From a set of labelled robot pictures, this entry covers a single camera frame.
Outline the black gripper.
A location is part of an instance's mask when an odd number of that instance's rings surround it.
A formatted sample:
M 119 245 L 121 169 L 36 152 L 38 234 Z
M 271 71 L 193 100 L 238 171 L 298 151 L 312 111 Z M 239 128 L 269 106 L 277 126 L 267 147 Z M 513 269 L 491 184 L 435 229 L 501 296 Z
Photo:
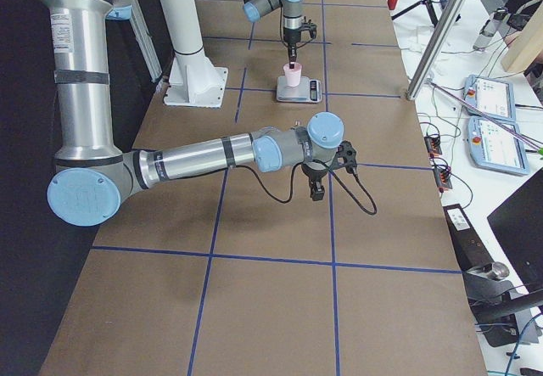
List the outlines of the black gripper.
M 344 140 L 330 160 L 311 160 L 302 164 L 302 171 L 308 177 L 311 199 L 322 201 L 325 189 L 322 179 L 335 170 L 344 168 L 349 174 L 357 175 L 356 150 L 350 141 Z
M 288 66 L 291 70 L 295 68 L 297 45 L 304 31 L 308 31 L 310 40 L 313 40 L 316 38 L 317 26 L 308 19 L 283 19 L 283 41 L 288 50 Z

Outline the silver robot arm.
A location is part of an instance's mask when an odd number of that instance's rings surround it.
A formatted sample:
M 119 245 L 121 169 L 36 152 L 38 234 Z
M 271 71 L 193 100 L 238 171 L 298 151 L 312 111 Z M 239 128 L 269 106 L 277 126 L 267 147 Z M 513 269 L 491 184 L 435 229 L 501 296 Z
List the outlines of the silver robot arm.
M 163 182 L 246 168 L 255 177 L 289 168 L 302 171 L 311 199 L 322 200 L 323 180 L 354 166 L 344 123 L 321 112 L 303 126 L 219 137 L 173 149 L 151 149 L 136 139 L 155 88 L 167 82 L 170 106 L 219 109 L 228 71 L 207 57 L 195 0 L 158 0 L 161 40 L 172 57 L 148 66 L 155 39 L 137 0 L 39 0 L 49 12 L 54 82 L 62 142 L 47 188 L 50 210 L 78 227 L 112 218 L 129 198 Z
M 294 69 L 297 51 L 303 32 L 308 32 L 310 40 L 316 38 L 316 24 L 303 14 L 304 0 L 243 0 L 243 10 L 247 19 L 255 23 L 276 9 L 282 10 L 283 44 L 288 50 L 288 67 Z

